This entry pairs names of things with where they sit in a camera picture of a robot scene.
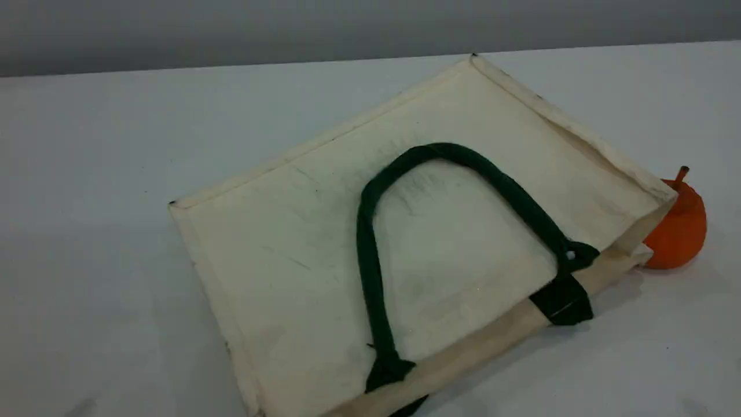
orange object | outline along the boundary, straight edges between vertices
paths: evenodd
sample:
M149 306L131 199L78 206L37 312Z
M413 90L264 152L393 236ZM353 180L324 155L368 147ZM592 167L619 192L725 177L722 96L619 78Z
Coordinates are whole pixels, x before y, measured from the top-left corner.
M651 269L672 269L685 265L702 249L708 230L705 204L695 190L684 183L690 168L683 166L675 180L662 180L679 196L664 220L646 238L644 243L654 250L654 256L645 264Z

bag handle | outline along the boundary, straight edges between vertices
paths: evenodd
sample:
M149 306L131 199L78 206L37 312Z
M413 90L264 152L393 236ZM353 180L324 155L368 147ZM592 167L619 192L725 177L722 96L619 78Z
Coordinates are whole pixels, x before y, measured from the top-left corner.
M586 243L569 240L532 197L481 154L454 143L415 146L383 168L364 188L358 208L356 242L363 297L368 311L376 360L365 384L365 392L402 381L415 363L403 360L396 351L391 325L386 315L383 279L379 262L373 215L383 193L401 176L427 161L442 159L472 169L493 186L522 221L556 257L556 277L530 296L536 306L556 325L573 325L594 315L586 291L571 275L586 268L599 251ZM395 412L393 417L410 416L426 397Z

cream canvas bag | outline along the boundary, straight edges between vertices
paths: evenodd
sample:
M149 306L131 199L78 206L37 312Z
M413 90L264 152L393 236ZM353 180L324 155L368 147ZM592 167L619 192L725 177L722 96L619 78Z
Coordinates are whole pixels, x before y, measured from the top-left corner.
M389 416L548 325L528 299L554 255L490 185L444 161L374 220L396 348L417 366L364 393L375 358L356 255L363 187L409 148L475 150L601 255L593 294L645 261L676 198L661 180L477 56L282 158L170 204L250 415Z

white surface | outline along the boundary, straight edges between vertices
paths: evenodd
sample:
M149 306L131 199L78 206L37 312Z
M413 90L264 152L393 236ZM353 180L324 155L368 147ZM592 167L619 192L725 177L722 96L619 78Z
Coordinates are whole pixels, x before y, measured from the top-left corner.
M166 202L458 58L0 79L0 413L241 416ZM596 320L532 338L421 415L739 415L741 42L488 58L655 174L690 165L708 239L690 266L634 272Z

